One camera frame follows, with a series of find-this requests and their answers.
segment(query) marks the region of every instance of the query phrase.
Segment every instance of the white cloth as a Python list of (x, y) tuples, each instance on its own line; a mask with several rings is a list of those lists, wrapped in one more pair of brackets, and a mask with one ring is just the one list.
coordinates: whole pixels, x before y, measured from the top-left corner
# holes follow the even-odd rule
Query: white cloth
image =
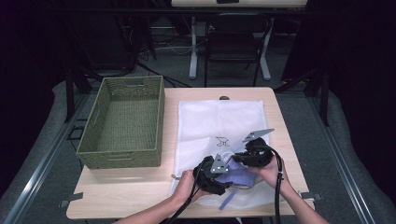
[[(226, 162), (235, 152), (245, 151), (242, 142), (252, 131), (267, 129), (262, 101), (181, 101), (178, 106), (178, 133), (175, 175), (193, 169), (206, 156), (219, 153)], [(262, 137), (268, 145), (268, 134)], [(178, 181), (174, 180), (172, 194)], [(220, 207), (233, 188), (219, 195), (207, 195), (200, 205)], [(274, 202), (275, 191), (264, 181), (252, 189), (243, 189), (233, 197), (226, 208), (245, 209)]]

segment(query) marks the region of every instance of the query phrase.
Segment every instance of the table top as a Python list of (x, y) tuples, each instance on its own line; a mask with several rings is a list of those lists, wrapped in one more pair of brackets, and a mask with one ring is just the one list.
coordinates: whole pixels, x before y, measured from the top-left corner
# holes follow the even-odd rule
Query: table top
[(218, 4), (216, 0), (172, 0), (173, 7), (305, 7), (307, 0), (239, 0)]
[[(163, 119), (163, 156), (160, 167), (90, 170), (83, 168), (75, 193), (83, 198), (69, 204), (71, 219), (121, 218), (149, 208), (169, 196), (175, 170), (178, 103), (185, 100), (215, 100), (220, 96), (231, 100), (263, 101), (271, 147), (285, 161), (290, 183), (296, 190), (309, 191), (295, 154), (290, 136), (270, 88), (175, 88), (165, 89)], [(250, 209), (227, 209), (190, 204), (179, 217), (264, 217), (273, 216), (273, 204)], [(293, 215), (286, 202), (280, 203), (281, 215)]]

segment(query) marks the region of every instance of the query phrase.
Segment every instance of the chair leg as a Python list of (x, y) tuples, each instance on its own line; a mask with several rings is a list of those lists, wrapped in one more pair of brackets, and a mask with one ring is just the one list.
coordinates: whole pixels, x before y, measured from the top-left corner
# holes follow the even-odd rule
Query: chair leg
[(205, 77), (204, 77), (204, 87), (207, 86), (207, 59), (205, 58)]
[(255, 87), (255, 86), (256, 86), (257, 75), (259, 74), (259, 69), (260, 69), (260, 62), (257, 62), (256, 70), (254, 71), (254, 78), (253, 78), (253, 85), (252, 85), (252, 87)]

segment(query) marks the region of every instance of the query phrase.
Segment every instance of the green woven basket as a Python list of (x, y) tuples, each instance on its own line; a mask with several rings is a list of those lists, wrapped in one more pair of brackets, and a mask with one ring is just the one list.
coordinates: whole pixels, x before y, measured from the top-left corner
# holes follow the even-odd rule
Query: green woven basket
[(104, 78), (77, 155), (90, 169), (161, 165), (163, 77)]

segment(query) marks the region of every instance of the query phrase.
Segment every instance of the forearm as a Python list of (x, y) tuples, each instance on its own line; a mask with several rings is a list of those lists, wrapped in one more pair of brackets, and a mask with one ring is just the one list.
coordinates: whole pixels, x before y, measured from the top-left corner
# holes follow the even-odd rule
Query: forearm
[(183, 204), (174, 198), (170, 197), (162, 202), (141, 212), (130, 215), (122, 220), (116, 222), (117, 224), (133, 223), (133, 224), (158, 224), (170, 215), (174, 214), (177, 209)]
[(320, 214), (318, 214), (308, 203), (300, 197), (289, 182), (282, 182), (280, 193), (288, 202), (294, 214), (300, 223), (328, 223)]

